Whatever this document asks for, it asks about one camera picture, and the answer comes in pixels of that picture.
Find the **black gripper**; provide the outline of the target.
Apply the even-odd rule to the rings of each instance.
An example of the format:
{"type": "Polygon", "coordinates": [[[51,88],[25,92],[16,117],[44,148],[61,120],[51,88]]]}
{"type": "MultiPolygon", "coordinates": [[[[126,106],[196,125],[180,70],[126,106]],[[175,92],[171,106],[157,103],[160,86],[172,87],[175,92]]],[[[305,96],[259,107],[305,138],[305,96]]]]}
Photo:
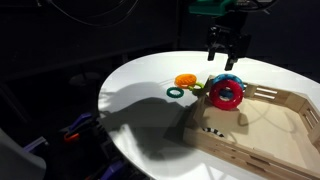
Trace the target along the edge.
{"type": "Polygon", "coordinates": [[[208,29],[207,49],[208,61],[213,61],[216,52],[228,54],[224,70],[231,71],[238,58],[244,58],[247,54],[251,36],[242,34],[235,28],[222,25],[214,25],[208,29]]]}

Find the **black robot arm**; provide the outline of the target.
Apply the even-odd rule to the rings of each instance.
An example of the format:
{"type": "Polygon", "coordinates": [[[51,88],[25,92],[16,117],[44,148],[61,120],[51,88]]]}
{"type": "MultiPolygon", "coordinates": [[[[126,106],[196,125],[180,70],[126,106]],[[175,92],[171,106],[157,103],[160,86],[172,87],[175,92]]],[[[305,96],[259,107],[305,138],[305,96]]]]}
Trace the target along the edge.
{"type": "Polygon", "coordinates": [[[277,1],[236,0],[233,4],[227,5],[227,13],[217,17],[214,25],[208,29],[207,60],[213,61],[217,52],[225,53],[227,61],[224,70],[231,71],[234,64],[247,55],[250,45],[251,35],[242,33],[248,14],[256,12],[269,14],[270,8],[277,1]]]}

